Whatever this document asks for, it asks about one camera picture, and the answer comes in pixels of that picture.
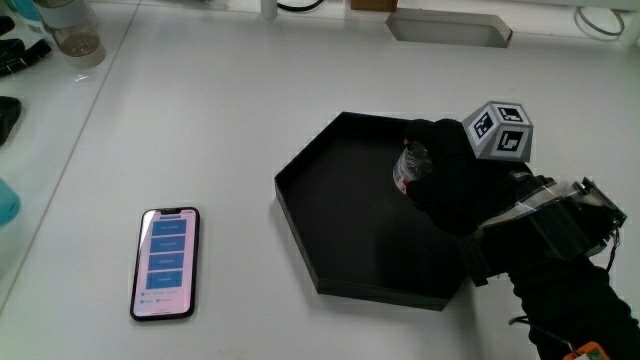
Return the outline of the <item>person's right hand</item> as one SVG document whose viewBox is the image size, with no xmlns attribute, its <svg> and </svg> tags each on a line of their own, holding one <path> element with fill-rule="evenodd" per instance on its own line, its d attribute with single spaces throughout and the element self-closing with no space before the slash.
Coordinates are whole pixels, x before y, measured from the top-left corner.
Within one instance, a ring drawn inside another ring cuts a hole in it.
<svg viewBox="0 0 640 360">
<path fill-rule="evenodd" d="M 524 107 L 489 101 L 462 121 L 411 120 L 394 179 L 455 237 L 473 281 L 545 260 L 600 253 L 626 220 L 588 178 L 555 180 L 528 167 L 534 126 Z"/>
</svg>

